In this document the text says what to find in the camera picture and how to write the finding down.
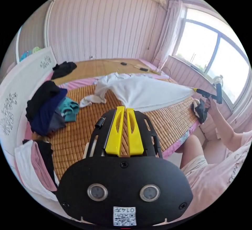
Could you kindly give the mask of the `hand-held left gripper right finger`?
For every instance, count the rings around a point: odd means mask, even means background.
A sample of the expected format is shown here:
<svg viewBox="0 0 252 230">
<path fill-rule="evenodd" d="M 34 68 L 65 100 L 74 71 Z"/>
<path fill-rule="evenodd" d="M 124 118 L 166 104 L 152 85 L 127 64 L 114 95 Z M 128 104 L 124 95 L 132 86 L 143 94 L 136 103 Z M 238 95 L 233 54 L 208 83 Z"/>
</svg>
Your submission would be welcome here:
<svg viewBox="0 0 252 230">
<path fill-rule="evenodd" d="M 132 108 L 127 108 L 126 114 L 127 114 L 129 155 L 142 155 L 144 152 L 144 148 L 142 144 L 137 119 L 135 116 L 135 111 Z"/>
</svg>

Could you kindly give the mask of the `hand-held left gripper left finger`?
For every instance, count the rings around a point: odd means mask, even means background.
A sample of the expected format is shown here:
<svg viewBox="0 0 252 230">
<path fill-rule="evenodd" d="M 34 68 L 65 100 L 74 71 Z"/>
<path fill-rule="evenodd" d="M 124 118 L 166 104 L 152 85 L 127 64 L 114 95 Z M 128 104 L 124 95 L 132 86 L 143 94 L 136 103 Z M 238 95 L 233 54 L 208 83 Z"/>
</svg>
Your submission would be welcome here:
<svg viewBox="0 0 252 230">
<path fill-rule="evenodd" d="M 124 106 L 118 106 L 111 124 L 105 152 L 108 155 L 120 156 L 123 134 Z"/>
</svg>

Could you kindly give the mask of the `person's right hand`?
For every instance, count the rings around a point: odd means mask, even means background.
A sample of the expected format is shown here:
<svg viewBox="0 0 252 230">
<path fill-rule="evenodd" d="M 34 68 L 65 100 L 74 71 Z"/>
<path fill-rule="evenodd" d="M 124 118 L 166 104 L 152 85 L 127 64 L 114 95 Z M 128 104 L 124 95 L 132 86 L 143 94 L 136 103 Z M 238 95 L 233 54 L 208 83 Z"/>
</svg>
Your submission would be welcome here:
<svg viewBox="0 0 252 230">
<path fill-rule="evenodd" d="M 210 115 L 214 115 L 218 111 L 218 107 L 212 97 L 206 99 L 205 108 L 207 109 Z"/>
</svg>

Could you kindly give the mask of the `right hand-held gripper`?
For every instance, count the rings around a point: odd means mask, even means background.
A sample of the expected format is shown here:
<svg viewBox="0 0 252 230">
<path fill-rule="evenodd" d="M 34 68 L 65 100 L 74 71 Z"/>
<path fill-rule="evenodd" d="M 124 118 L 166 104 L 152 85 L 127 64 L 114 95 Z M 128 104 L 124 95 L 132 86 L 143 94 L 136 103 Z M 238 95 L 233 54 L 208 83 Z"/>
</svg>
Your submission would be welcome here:
<svg viewBox="0 0 252 230">
<path fill-rule="evenodd" d="M 214 94 L 211 94 L 211 93 L 209 93 L 209 92 L 207 92 L 207 91 L 204 91 L 204 90 L 198 89 L 198 88 L 193 88 L 193 90 L 194 90 L 195 92 L 197 92 L 198 94 L 202 95 L 203 97 L 207 98 L 207 99 L 208 99 L 209 97 L 211 97 L 212 99 L 214 99 L 214 100 L 217 101 L 217 96 L 214 95 Z"/>
</svg>

